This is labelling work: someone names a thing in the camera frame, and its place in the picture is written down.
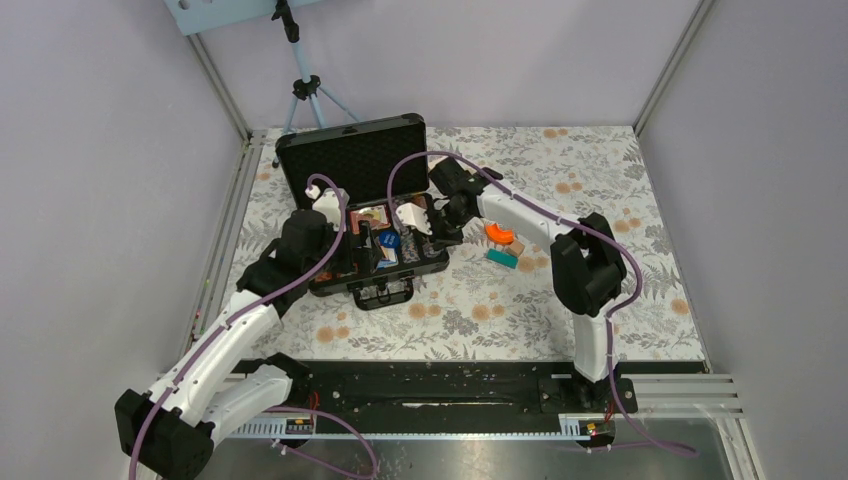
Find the blue playing card deck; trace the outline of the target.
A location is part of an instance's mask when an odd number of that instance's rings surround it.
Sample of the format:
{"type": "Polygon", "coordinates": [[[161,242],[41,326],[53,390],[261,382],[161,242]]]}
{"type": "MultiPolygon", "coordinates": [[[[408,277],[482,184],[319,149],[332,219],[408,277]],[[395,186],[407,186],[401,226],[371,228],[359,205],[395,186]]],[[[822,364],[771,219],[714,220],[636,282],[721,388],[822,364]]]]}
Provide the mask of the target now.
{"type": "Polygon", "coordinates": [[[378,269],[385,269],[397,266],[399,264],[397,251],[394,248],[382,247],[382,257],[377,263],[378,269]]]}

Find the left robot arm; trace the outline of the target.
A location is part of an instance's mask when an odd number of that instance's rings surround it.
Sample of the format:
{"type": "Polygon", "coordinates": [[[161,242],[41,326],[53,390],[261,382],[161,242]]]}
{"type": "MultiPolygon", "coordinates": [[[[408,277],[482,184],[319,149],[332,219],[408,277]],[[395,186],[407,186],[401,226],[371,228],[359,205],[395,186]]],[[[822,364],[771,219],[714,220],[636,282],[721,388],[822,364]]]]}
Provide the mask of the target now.
{"type": "Polygon", "coordinates": [[[194,479],[219,444],[260,413],[309,401],[300,365],[277,355],[238,384],[220,387],[246,349],[307,291],[341,245],[347,193],[329,185],[307,189],[312,208],[297,210],[244,272],[221,313],[189,351],[147,391],[125,391],[115,404],[128,478],[144,466],[165,479],[194,479]]]}

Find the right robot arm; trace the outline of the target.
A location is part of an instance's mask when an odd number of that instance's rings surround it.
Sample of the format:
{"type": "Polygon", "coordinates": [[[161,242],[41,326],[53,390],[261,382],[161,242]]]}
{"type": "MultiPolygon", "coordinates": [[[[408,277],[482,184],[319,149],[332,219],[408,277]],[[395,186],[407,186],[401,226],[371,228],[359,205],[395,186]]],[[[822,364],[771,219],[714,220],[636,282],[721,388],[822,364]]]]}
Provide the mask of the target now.
{"type": "Polygon", "coordinates": [[[597,213],[582,218],[555,213],[497,172],[485,168],[472,174],[452,158],[436,164],[429,178],[447,200],[429,214],[438,248],[461,244],[465,225],[480,218],[517,230],[549,255],[554,292],[574,315],[574,368],[583,377],[573,386],[575,402],[589,412],[601,410],[614,392],[607,379],[609,342],[599,315],[621,294],[626,278],[621,253],[586,231],[611,237],[607,220],[597,213]]]}

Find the black poker chip case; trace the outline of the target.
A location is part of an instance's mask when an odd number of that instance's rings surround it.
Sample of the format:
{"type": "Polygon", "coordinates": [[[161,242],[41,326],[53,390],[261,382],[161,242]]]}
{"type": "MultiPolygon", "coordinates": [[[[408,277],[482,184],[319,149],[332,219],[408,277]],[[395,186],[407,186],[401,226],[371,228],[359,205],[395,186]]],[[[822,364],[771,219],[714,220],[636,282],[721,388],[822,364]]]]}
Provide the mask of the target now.
{"type": "MultiPolygon", "coordinates": [[[[374,310],[409,301],[414,295],[415,279],[446,269],[448,252],[436,251],[423,232],[394,221],[389,211],[392,205],[409,204],[416,195],[426,195],[428,212],[434,209],[433,197],[427,191],[427,160],[422,154],[426,148],[426,123],[417,113],[287,133],[276,141],[276,158],[298,208],[313,206],[307,182],[310,176],[323,174],[347,197],[346,233],[352,232],[350,210],[386,204],[391,218],[391,226],[386,229],[399,236],[408,228],[415,230],[422,255],[419,262],[404,264],[399,245],[395,248],[399,264],[377,269],[370,275],[333,274],[330,260],[323,272],[311,280],[309,288],[313,294],[350,293],[358,308],[374,310]]],[[[373,232],[378,237],[382,230],[373,232]]]]}

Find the teal rectangular block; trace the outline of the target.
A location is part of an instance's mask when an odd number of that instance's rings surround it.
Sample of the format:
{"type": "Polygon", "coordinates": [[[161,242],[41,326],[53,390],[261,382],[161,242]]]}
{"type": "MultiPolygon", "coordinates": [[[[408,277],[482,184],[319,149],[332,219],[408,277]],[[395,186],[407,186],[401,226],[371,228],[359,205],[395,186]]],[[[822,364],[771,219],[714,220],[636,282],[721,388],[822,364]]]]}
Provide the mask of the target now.
{"type": "Polygon", "coordinates": [[[517,257],[501,250],[489,249],[485,258],[510,269],[516,269],[518,265],[517,257]]]}

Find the blue small blind button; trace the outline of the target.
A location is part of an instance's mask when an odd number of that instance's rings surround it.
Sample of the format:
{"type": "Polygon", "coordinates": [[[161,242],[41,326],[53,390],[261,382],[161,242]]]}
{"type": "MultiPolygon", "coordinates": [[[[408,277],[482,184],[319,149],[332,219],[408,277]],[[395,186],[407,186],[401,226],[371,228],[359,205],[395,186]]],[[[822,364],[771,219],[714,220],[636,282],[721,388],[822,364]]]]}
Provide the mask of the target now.
{"type": "Polygon", "coordinates": [[[400,245],[400,236],[395,231],[386,229],[379,233],[378,241],[382,247],[395,249],[400,245]]]}

